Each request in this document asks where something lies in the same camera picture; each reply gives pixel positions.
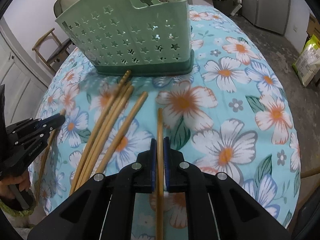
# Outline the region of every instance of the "door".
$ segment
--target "door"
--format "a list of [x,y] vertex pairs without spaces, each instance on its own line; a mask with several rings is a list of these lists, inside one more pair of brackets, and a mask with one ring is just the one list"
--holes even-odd
[[47,87],[18,59],[0,34],[0,84],[5,84],[6,126],[36,117]]

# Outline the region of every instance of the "silver bolt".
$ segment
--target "silver bolt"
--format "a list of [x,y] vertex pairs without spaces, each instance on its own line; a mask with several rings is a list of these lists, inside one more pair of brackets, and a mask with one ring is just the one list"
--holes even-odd
[[227,175],[224,173],[224,172],[219,172],[218,174],[217,174],[217,177],[218,177],[218,179],[220,179],[220,180],[225,180],[225,179],[227,179]]
[[133,168],[134,170],[139,170],[141,169],[142,165],[140,163],[133,163],[131,165],[131,168]]
[[180,166],[180,168],[182,168],[182,169],[187,169],[187,168],[189,168],[189,163],[186,163],[186,162],[182,162],[182,163],[180,163],[179,164],[179,166]]
[[93,176],[93,179],[94,179],[95,181],[102,181],[103,178],[104,178],[104,176],[103,176],[103,174],[101,174],[101,173],[98,173],[98,174],[96,174],[96,175]]

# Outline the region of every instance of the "floral tablecloth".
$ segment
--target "floral tablecloth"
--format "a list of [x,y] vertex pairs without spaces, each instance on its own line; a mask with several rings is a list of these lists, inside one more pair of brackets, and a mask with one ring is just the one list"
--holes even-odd
[[[173,148],[204,172],[226,172],[286,227],[299,195],[300,152],[283,87],[257,47],[228,17],[213,7],[190,6],[190,20],[193,71],[132,78],[135,91],[95,170],[138,96],[148,91],[106,175],[119,172],[149,149],[156,136],[156,110],[162,107],[165,135]],[[68,197],[85,143],[118,80],[98,75],[75,49],[44,95],[38,117],[67,110],[41,182],[40,199],[47,214]],[[33,183],[38,180],[39,160],[30,167]],[[138,194],[132,239],[154,239],[154,210],[153,195]],[[166,195],[164,218],[165,239],[187,239],[184,194]]]

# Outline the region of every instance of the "wooden chopstick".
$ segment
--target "wooden chopstick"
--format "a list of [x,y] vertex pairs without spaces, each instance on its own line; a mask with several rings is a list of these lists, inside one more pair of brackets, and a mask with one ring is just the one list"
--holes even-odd
[[156,239],[163,239],[164,162],[162,108],[158,109],[157,122],[157,180],[156,180]]
[[83,166],[85,164],[85,161],[87,160],[87,157],[88,157],[88,154],[90,152],[90,149],[94,143],[94,140],[100,130],[100,127],[105,119],[105,117],[107,116],[111,106],[113,105],[114,101],[116,100],[116,97],[119,93],[119,91],[121,90],[121,88],[124,86],[125,82],[127,81],[127,79],[129,78],[131,74],[131,71],[130,70],[127,70],[127,72],[124,74],[124,76],[122,77],[122,79],[120,80],[116,90],[114,91],[114,93],[111,95],[107,105],[103,108],[103,111],[97,121],[97,123],[95,124],[95,126],[93,127],[93,130],[91,132],[91,135],[88,139],[88,142],[85,146],[85,149],[81,155],[81,159],[80,159],[80,162],[78,164],[78,167],[76,169],[76,173],[75,173],[75,176],[73,178],[73,181],[72,181],[72,184],[71,184],[71,189],[70,189],[70,193],[69,193],[69,196],[75,191],[76,189],[76,185],[78,183],[78,180],[79,180],[79,177],[80,177],[80,174],[81,174],[81,171],[83,169]]
[[[60,111],[60,114],[61,115],[66,115],[66,110],[62,109]],[[44,150],[44,154],[42,155],[42,158],[41,158],[41,166],[40,166],[40,171],[39,171],[39,178],[38,178],[37,187],[36,187],[36,205],[38,204],[38,201],[39,201],[40,186],[41,186],[41,180],[42,180],[42,175],[43,175],[43,172],[44,172],[45,163],[47,161],[48,153],[49,153],[50,147],[52,145],[53,139],[54,139],[54,137],[55,137],[55,135],[57,133],[57,130],[59,130],[59,129],[55,129],[55,130],[53,130],[51,132],[51,134],[49,136],[49,139],[48,139],[48,146]]]
[[110,144],[107,152],[105,153],[99,167],[97,168],[97,173],[103,173],[105,167],[107,166],[108,162],[110,161],[113,153],[115,152],[116,148],[118,147],[119,143],[121,142],[122,138],[126,135],[134,117],[142,107],[143,103],[146,101],[148,97],[147,92],[143,92],[140,97],[138,98],[137,102],[127,115],[126,119],[124,120],[123,124],[121,125],[118,133],[114,137],[112,143]]
[[101,128],[100,128],[100,131],[93,143],[93,146],[91,147],[91,149],[89,150],[89,154],[88,154],[88,157],[87,157],[87,160],[85,161],[85,164],[82,168],[82,171],[81,171],[81,174],[80,174],[80,177],[78,179],[78,183],[76,185],[76,190],[78,188],[80,188],[90,177],[90,174],[89,174],[89,177],[86,176],[86,171],[88,169],[88,166],[91,162],[93,162],[94,159],[96,159],[93,163],[93,166],[92,166],[92,169],[95,165],[95,163],[97,162],[97,159],[99,157],[99,155],[96,157],[96,156],[93,156],[93,153],[95,152],[95,149],[98,145],[98,142],[101,140],[101,136],[103,135],[104,131],[106,130],[106,127],[108,126],[108,123],[110,121],[110,118],[111,116],[113,115],[114,113],[114,109],[120,104],[120,101],[121,99],[124,97],[126,91],[128,90],[128,88],[131,86],[131,82],[129,81],[120,91],[118,97],[116,98],[116,101],[114,102],[113,106],[111,107],[108,115],[106,116],[105,120],[103,121],[103,124],[101,125]]
[[116,107],[115,111],[112,114],[111,117],[109,118],[109,122],[106,125],[105,129],[103,130],[103,133],[101,135],[101,137],[99,138],[99,141],[94,149],[94,152],[91,154],[91,159],[90,162],[88,164],[87,169],[85,170],[85,174],[84,177],[81,181],[81,186],[90,178],[90,175],[92,173],[92,170],[99,158],[99,155],[103,149],[103,146],[105,145],[110,132],[113,128],[113,126],[115,125],[119,115],[121,114],[122,110],[124,109],[125,105],[127,104],[127,102],[129,101],[130,96],[132,95],[134,87],[130,86],[128,88],[128,90],[126,91],[126,93],[124,94],[123,98],[121,99],[120,103],[118,104],[118,106]]

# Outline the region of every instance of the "green plastic basket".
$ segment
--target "green plastic basket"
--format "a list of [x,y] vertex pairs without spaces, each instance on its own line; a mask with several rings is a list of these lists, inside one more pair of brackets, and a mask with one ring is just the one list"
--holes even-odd
[[56,22],[97,71],[135,76],[192,70],[188,0],[79,0]]

